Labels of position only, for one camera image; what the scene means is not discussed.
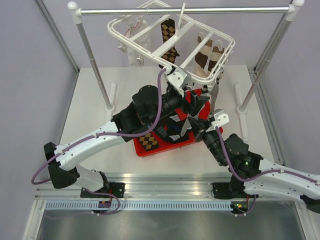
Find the grey striped sock back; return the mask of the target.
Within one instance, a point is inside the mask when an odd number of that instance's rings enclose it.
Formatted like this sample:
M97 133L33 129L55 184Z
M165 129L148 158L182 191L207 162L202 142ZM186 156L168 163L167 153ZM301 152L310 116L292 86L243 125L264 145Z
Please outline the grey striped sock back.
M222 75L220 75L219 78L217 78L216 83L210 92L210 95L211 95L210 113L212 113L215 110L216 100L219 94L219 83L221 78L222 78Z

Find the grey striped sock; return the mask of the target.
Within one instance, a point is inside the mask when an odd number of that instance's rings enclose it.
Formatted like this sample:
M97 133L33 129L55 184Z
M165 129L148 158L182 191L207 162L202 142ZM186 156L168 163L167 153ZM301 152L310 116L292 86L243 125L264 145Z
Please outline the grey striped sock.
M186 134L186 132L191 129L192 129L192 126L191 126L191 123L189 122L189 119L185 118L182 121L180 136L183 137Z
M211 95L210 113L212 113L215 110L216 100L219 94L219 83L221 78L222 78L222 75L220 75L219 78L217 78L216 83L210 92L210 95Z

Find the black blue sock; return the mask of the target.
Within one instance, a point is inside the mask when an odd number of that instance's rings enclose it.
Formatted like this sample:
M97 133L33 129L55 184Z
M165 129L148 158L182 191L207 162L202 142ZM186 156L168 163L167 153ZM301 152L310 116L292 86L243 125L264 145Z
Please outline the black blue sock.
M171 113L170 115L164 117L162 119L164 129L167 131L169 129L173 129L175 131L178 131L180 129L179 123L180 123L180 118L177 113Z
M177 127L170 127L165 130L164 127L158 126L154 130L155 134L163 141L171 144L178 144L189 140L189 136L185 133L181 135L181 130Z

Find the beige brown striped sock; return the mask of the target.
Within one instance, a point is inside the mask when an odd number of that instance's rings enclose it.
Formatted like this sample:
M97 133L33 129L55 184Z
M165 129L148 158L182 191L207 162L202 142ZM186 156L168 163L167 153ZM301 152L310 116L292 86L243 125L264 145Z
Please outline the beige brown striped sock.
M207 69L208 72L212 71L212 69L215 67L215 65L217 64L217 62L221 58L224 51L225 51L224 48L222 48L220 50L218 46L213 47L212 53L210 55L209 64L208 64L208 69Z
M194 74L201 78L206 78L210 71L206 67L207 63L210 61L212 53L213 41L209 39L195 55L195 70Z

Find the white clip sock hanger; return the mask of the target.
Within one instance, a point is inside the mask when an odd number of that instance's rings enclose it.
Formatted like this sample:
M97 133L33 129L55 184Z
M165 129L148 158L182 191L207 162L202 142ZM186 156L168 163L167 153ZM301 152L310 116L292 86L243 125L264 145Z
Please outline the white clip sock hanger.
M191 30L192 27L199 27L201 30L207 32L207 35L205 35L202 42L190 53L190 55L186 58L186 60L184 60L184 62L179 66L180 68L183 68L183 69L196 56L196 54L199 52L201 47L212 36L215 35L220 37L223 40L226 40L228 42L228 45L224 49L224 53L222 54L219 61L217 62L217 64L215 65L215 67L212 69L212 71L209 73L207 77L199 77L194 73L190 73L192 82L202 84L202 85L210 85L216 82L217 78L220 76L220 74L224 70L225 65L228 62L229 55L233 52L233 47L235 46L236 42L231 36L185 15L186 12L187 12L186 8L177 10L177 15L179 15L179 21L176 27L175 34L153 52L137 44L136 39L141 37L145 33L150 32L152 29L159 26L165 20L168 20L169 17L174 14L174 9L163 1L149 0L146 3L142 4L141 6L139 6L138 8L135 8L133 10L133 13L130 13L128 10L125 10L119 18L116 18L108 23L107 30L113 37L118 39L125 46L131 47L132 49L136 50L143 57L146 57L149 60L157 64L160 64L161 66L164 66L164 67L174 66L175 68L177 68L175 64L170 63L169 61L163 59L162 56L168 50L170 50L173 46L175 46L180 40L184 39L185 35L187 34L188 31ZM142 30L140 33L128 38L123 34L121 34L120 32L118 32L115 29L115 27L118 24L125 22L127 19L129 19L129 17L135 14L139 16L160 14L162 16L155 22L148 25L148 27Z

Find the grey striped sock front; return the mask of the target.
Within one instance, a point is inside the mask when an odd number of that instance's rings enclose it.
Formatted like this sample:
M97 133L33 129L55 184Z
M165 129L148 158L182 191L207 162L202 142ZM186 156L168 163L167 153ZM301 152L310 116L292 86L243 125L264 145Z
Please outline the grey striped sock front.
M183 137L186 134L186 132L191 129L192 129L192 126L191 126L191 123L189 122L189 119L185 118L182 121L180 136Z

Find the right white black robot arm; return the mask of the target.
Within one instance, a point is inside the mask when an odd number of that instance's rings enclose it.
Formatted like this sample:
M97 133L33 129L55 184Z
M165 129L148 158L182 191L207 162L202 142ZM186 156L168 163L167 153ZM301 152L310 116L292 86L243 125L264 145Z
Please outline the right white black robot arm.
M305 204L309 211L320 212L320 176L295 170L251 152L237 134L223 139L218 127L207 120L189 117L196 142L203 142L217 164L231 173L228 192L242 195L283 198Z

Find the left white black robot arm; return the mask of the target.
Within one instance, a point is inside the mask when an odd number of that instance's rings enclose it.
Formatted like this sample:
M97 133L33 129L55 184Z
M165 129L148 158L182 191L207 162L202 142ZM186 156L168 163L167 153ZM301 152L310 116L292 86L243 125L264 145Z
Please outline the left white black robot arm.
M183 143L192 129L188 117L197 118L208 110L210 100L200 89L180 95L171 85L164 94L156 86L143 86L126 108L94 132L65 145L44 145L53 187L79 186L99 198L107 196L111 191L106 175L80 166L82 161L133 139L146 151L158 148L159 141Z

